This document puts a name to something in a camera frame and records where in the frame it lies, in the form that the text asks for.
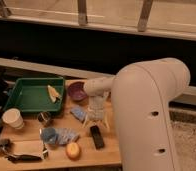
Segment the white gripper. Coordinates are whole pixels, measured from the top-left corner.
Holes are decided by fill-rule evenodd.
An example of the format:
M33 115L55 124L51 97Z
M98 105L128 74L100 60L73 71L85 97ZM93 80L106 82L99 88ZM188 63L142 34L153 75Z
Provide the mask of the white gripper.
M89 120L91 121L102 121L107 131L110 131L108 119L105 115L105 102L107 95L101 96L90 96L88 104L88 114L85 116L82 127L85 128L88 125Z

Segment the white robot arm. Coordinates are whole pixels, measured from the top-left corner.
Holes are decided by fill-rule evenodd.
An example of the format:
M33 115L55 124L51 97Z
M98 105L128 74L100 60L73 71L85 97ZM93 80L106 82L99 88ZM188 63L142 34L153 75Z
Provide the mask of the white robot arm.
M123 171L181 171L169 102L189 86L190 71L176 58L129 64L113 77L90 79L90 105L111 93Z

